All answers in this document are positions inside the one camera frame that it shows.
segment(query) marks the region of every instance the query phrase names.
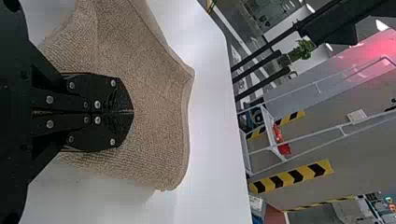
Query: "green object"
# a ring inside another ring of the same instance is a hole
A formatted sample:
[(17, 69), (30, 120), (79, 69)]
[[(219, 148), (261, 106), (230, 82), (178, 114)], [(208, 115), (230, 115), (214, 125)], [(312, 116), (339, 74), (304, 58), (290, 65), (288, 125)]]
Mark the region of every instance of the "green object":
[(297, 40), (298, 47), (293, 49), (288, 53), (291, 63), (294, 63), (300, 59), (308, 60), (311, 58), (311, 52), (314, 51), (317, 46), (315, 46), (314, 42), (310, 40)]

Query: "red fire extinguisher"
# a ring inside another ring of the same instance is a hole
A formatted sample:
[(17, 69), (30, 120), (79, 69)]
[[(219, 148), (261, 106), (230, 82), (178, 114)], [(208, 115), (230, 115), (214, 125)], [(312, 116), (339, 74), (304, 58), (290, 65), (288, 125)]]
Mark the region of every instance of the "red fire extinguisher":
[[(282, 132), (280, 131), (279, 127), (277, 127), (277, 125), (274, 124), (273, 129), (274, 129), (276, 142), (283, 143), (284, 139), (283, 139), (283, 135), (282, 135)], [(279, 146), (279, 147), (277, 147), (277, 149), (279, 150), (279, 153), (282, 155), (290, 155), (291, 154), (291, 147), (289, 146), (289, 144)]]

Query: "white table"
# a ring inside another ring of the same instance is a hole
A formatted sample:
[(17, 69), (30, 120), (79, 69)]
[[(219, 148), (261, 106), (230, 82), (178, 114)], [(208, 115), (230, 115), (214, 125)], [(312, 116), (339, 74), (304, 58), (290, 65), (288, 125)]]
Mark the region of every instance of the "white table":
[[(21, 2), (35, 44), (74, 6), (73, 0)], [(52, 163), (31, 184), (21, 223), (251, 223), (224, 35), (196, 0), (148, 2), (170, 46), (196, 71), (185, 180), (159, 192)]]

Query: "yellow and black striped tape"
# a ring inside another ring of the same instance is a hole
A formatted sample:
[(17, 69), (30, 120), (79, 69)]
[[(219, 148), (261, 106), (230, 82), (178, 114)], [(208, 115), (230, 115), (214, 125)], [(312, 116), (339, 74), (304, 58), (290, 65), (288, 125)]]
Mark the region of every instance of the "yellow and black striped tape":
[(216, 5), (217, 0), (206, 0), (206, 12), (208, 14), (212, 13), (213, 8)]
[(293, 122), (293, 121), (295, 121), (295, 120), (297, 120), (297, 119), (300, 119), (300, 118), (302, 118), (303, 116), (305, 116), (305, 112), (304, 112), (304, 111), (298, 111), (298, 112), (295, 112), (295, 113), (290, 114), (289, 116), (286, 116), (286, 117), (283, 118), (283, 119), (277, 120), (277, 121), (275, 122), (275, 124), (276, 124), (278, 127), (282, 127), (283, 125), (288, 124), (288, 123), (290, 123), (290, 122)]
[[(295, 112), (295, 113), (292, 113), (291, 115), (286, 116), (283, 119), (277, 120), (275, 122), (275, 124), (278, 127), (281, 127), (281, 126), (283, 126), (285, 124), (288, 124), (288, 123), (291, 123), (291, 122), (293, 122), (293, 121), (295, 121), (297, 119), (300, 119), (303, 116), (305, 116), (305, 112), (304, 111)], [(257, 128), (252, 133), (247, 134), (247, 140), (258, 138), (258, 137), (262, 136), (263, 133), (265, 133), (265, 127)]]
[(255, 194), (291, 186), (306, 180), (314, 179), (334, 173), (329, 160), (317, 161), (310, 165), (299, 167), (295, 170), (280, 173), (269, 178), (261, 179), (248, 185)]
[(347, 196), (345, 198), (329, 200), (329, 201), (326, 201), (326, 202), (323, 202), (323, 203), (313, 203), (313, 204), (308, 205), (308, 206), (301, 206), (301, 207), (297, 207), (297, 208), (293, 208), (293, 209), (289, 209), (289, 210), (284, 210), (284, 212), (298, 212), (298, 211), (302, 211), (302, 210), (313, 208), (313, 207), (323, 206), (323, 205), (329, 204), (329, 203), (340, 203), (340, 202), (350, 201), (350, 200), (355, 200), (355, 199), (356, 199), (355, 196)]
[(258, 138), (262, 136), (262, 134), (265, 133), (265, 131), (266, 131), (265, 126), (261, 128), (257, 128), (252, 133), (247, 134), (247, 140)]

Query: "beige knit fabric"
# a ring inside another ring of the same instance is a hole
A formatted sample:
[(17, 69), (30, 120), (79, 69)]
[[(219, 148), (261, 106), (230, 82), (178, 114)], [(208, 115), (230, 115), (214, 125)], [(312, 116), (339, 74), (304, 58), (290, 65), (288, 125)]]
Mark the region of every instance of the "beige knit fabric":
[(172, 190), (186, 174), (193, 70), (167, 46), (145, 0), (76, 0), (72, 15), (39, 46), (61, 72), (120, 77), (134, 125), (120, 148), (58, 157), (118, 179)]

